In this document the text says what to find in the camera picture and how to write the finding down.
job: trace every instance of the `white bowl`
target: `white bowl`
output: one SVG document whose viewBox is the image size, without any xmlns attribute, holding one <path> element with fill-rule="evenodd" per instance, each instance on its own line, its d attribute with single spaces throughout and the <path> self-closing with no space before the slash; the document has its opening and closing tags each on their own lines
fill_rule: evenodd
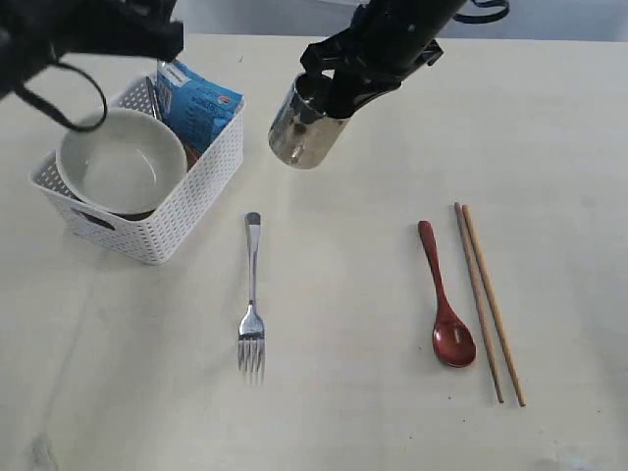
<svg viewBox="0 0 628 471">
<path fill-rule="evenodd" d="M 119 215 L 155 210 L 187 171 L 183 145 L 166 125 L 122 108 L 109 110 L 97 131 L 68 132 L 56 159 L 59 175 L 78 199 Z"/>
</svg>

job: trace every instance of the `silver fork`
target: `silver fork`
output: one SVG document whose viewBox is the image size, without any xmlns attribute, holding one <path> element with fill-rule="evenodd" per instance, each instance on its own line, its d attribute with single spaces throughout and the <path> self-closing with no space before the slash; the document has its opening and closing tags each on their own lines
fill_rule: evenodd
<svg viewBox="0 0 628 471">
<path fill-rule="evenodd" d="M 248 308 L 239 323 L 237 335 L 237 366 L 251 380 L 257 379 L 261 371 L 264 379 L 266 348 L 264 344 L 264 321 L 257 314 L 257 250 L 261 232 L 262 217 L 259 213 L 248 213 L 246 222 L 246 245 L 248 248 Z"/>
</svg>

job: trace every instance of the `chopstick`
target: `chopstick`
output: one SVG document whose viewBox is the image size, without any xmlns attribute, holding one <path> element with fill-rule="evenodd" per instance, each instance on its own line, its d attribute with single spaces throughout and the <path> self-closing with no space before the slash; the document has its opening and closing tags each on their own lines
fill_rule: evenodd
<svg viewBox="0 0 628 471">
<path fill-rule="evenodd" d="M 517 370 L 514 366 L 512 352 L 510 351 L 510 344 L 508 343 L 508 338 L 503 328 L 503 322 L 501 320 L 501 313 L 499 312 L 499 307 L 497 306 L 495 293 L 493 291 L 493 285 L 491 284 L 491 279 L 489 278 L 489 272 L 487 271 L 486 264 L 484 263 L 484 255 L 482 254 L 482 248 L 480 247 L 480 242 L 478 241 L 478 235 L 475 232 L 473 221 L 471 221 L 471 214 L 469 213 L 469 207 L 466 204 L 462 206 L 462 214 L 464 216 L 464 219 L 466 220 L 466 226 L 469 231 L 469 235 L 471 237 L 471 244 L 473 245 L 473 249 L 475 251 L 475 257 L 476 257 L 476 260 L 478 261 L 478 267 L 480 267 L 480 275 L 482 276 L 482 282 L 484 283 L 484 290 L 487 293 L 489 306 L 491 306 L 491 311 L 493 312 L 493 320 L 495 322 L 495 327 L 497 329 L 497 336 L 499 337 L 499 343 L 501 343 L 501 349 L 503 350 L 503 356 L 506 359 L 508 373 L 510 374 L 512 385 L 514 386 L 515 393 L 517 394 L 519 405 L 521 407 L 524 407 L 526 405 L 526 399 L 525 399 L 525 396 L 523 395 L 521 382 L 519 381 L 519 377 L 517 376 Z"/>
<path fill-rule="evenodd" d="M 480 328 L 482 329 L 482 338 L 484 339 L 484 347 L 487 351 L 487 357 L 489 358 L 489 368 L 491 368 L 491 376 L 493 376 L 493 384 L 495 385 L 495 392 L 497 394 L 497 400 L 499 403 L 503 403 L 503 395 L 501 394 L 501 386 L 499 385 L 499 374 L 497 372 L 497 364 L 495 360 L 495 349 L 493 347 L 493 340 L 491 339 L 491 333 L 489 332 L 489 326 L 487 323 L 487 315 L 484 311 L 484 303 L 482 302 L 480 277 L 478 275 L 478 268 L 473 260 L 473 248 L 471 247 L 471 240 L 469 239 L 469 232 L 467 224 L 462 213 L 462 207 L 460 203 L 453 205 L 455 214 L 458 219 L 458 227 L 460 228 L 460 237 L 462 238 L 462 248 L 464 249 L 464 257 L 467 260 L 467 267 L 469 268 L 469 278 L 471 279 L 471 288 L 473 289 L 473 297 L 475 299 L 475 307 L 478 311 L 478 318 L 480 319 Z"/>
</svg>

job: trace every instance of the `spoon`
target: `spoon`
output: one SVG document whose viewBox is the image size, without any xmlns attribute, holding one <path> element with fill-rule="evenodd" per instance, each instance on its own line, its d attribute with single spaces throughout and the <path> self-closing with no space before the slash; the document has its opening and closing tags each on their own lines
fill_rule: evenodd
<svg viewBox="0 0 628 471">
<path fill-rule="evenodd" d="M 434 286 L 436 287 L 437 313 L 432 335 L 434 352 L 439 359 L 455 368 L 462 368 L 473 363 L 475 359 L 475 343 L 471 333 L 462 323 L 445 297 L 439 255 L 436 250 L 436 239 L 432 225 L 428 221 L 419 223 L 419 236 L 430 263 Z"/>
</svg>

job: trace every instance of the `metal cup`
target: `metal cup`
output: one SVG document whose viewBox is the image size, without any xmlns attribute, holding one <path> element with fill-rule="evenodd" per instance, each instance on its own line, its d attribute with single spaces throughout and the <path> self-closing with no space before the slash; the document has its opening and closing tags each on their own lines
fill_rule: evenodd
<svg viewBox="0 0 628 471">
<path fill-rule="evenodd" d="M 268 142 L 280 160 L 297 169 L 318 166 L 350 118 L 330 118 L 323 111 L 332 80 L 301 74 L 268 132 Z"/>
</svg>

